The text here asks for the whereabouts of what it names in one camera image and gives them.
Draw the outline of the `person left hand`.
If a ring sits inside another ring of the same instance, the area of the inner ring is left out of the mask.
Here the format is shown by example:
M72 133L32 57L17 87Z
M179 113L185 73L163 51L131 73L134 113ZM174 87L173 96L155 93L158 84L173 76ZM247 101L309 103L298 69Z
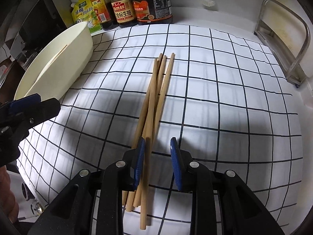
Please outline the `person left hand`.
M19 214L19 205L11 191L11 179L6 166L0 168L0 201L4 214L8 219L15 223Z

